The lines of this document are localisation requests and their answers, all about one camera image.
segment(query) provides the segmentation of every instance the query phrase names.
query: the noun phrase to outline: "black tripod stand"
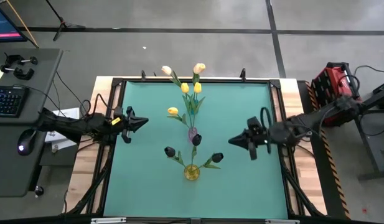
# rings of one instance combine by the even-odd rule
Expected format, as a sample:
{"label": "black tripod stand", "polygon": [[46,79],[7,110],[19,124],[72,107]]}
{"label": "black tripod stand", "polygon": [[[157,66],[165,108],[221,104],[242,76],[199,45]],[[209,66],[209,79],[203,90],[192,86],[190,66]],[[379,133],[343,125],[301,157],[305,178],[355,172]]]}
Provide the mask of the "black tripod stand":
{"label": "black tripod stand", "polygon": [[68,23],[68,22],[65,22],[63,20],[63,17],[59,16],[59,14],[57,14],[57,11],[55,10],[55,8],[51,5],[51,3],[49,2],[49,0],[46,0],[49,7],[53,10],[53,12],[55,13],[55,15],[57,16],[57,18],[59,19],[60,21],[60,26],[59,28],[57,29],[57,32],[55,34],[55,37],[54,37],[54,41],[56,41],[58,38],[59,38],[59,34],[62,30],[64,29],[67,29],[69,27],[75,27],[75,28],[81,28],[81,29],[85,29],[85,26],[81,26],[81,25],[76,25],[76,24],[71,24],[71,23]]}

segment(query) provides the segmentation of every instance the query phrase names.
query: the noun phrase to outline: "dark purple tulip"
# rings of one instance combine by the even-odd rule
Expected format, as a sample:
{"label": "dark purple tulip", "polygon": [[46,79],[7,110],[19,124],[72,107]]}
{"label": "dark purple tulip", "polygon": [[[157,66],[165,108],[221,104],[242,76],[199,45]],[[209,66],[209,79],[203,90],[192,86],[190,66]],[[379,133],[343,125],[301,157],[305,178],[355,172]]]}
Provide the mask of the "dark purple tulip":
{"label": "dark purple tulip", "polygon": [[166,155],[167,155],[168,157],[174,157],[174,155],[175,155],[175,149],[173,149],[173,148],[171,148],[171,147],[169,147],[169,146],[167,146],[167,147],[164,149],[164,152],[166,152]]}
{"label": "dark purple tulip", "polygon": [[223,154],[221,152],[214,153],[214,155],[212,155],[212,162],[214,163],[221,162],[222,159],[223,159]]}
{"label": "dark purple tulip", "polygon": [[199,134],[196,134],[192,139],[192,143],[194,146],[198,146],[201,142],[202,142],[202,136]]}

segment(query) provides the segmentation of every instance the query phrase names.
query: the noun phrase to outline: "yellow tulip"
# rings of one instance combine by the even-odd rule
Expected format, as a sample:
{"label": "yellow tulip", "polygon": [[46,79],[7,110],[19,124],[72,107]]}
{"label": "yellow tulip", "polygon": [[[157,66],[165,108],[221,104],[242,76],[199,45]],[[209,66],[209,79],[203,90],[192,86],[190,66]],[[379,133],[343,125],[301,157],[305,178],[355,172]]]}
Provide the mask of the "yellow tulip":
{"label": "yellow tulip", "polygon": [[183,93],[189,92],[189,86],[187,85],[187,83],[182,83],[180,86],[180,89],[182,90]]}
{"label": "yellow tulip", "polygon": [[202,71],[204,71],[205,65],[203,63],[197,63],[193,68],[194,74],[200,74]]}
{"label": "yellow tulip", "polygon": [[177,108],[168,108],[168,113],[171,115],[177,115],[178,109]]}
{"label": "yellow tulip", "polygon": [[165,74],[167,74],[167,75],[171,75],[171,73],[172,73],[172,69],[171,69],[170,67],[168,67],[168,66],[163,66],[163,67],[161,68],[161,70],[162,70]]}
{"label": "yellow tulip", "polygon": [[194,85],[194,92],[195,93],[201,93],[202,92],[202,85],[197,82],[195,85]]}

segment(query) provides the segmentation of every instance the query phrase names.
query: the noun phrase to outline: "white tulip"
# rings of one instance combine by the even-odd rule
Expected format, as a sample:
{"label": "white tulip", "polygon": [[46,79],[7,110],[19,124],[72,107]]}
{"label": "white tulip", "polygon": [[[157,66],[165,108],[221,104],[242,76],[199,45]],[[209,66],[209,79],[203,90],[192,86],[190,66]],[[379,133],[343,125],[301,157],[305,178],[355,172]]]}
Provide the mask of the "white tulip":
{"label": "white tulip", "polygon": [[205,65],[203,63],[197,63],[193,68],[193,73],[200,74],[204,69]]}
{"label": "white tulip", "polygon": [[163,66],[163,67],[161,68],[161,70],[162,70],[165,74],[167,74],[167,75],[171,75],[171,73],[172,73],[172,69],[171,69],[170,67],[168,67],[168,66]]}

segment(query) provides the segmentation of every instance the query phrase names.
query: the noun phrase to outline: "red machine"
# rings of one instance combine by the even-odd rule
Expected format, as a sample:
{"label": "red machine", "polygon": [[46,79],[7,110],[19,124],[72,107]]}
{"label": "red machine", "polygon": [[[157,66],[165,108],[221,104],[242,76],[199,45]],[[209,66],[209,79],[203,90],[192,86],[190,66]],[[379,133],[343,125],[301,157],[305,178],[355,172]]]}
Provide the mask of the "red machine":
{"label": "red machine", "polygon": [[[352,81],[354,76],[345,62],[329,62],[321,73],[312,80],[311,88],[314,91],[318,106],[321,108],[341,96],[351,96],[361,101],[358,88]],[[342,118],[342,114],[331,116],[324,120],[325,126],[340,126],[350,118]]]}

